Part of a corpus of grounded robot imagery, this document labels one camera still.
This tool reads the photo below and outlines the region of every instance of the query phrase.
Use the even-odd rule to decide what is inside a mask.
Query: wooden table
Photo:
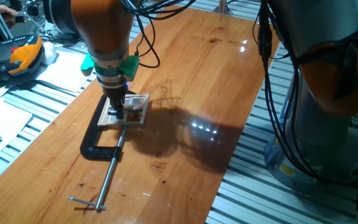
[[[0,176],[0,223],[204,223],[264,80],[253,23],[194,9],[155,21],[162,63],[129,85],[150,92],[149,110],[128,131],[107,210],[67,200],[96,203],[109,165],[80,154],[102,95],[94,81]],[[140,61],[156,63],[152,53]],[[118,134],[106,130],[99,145]]]

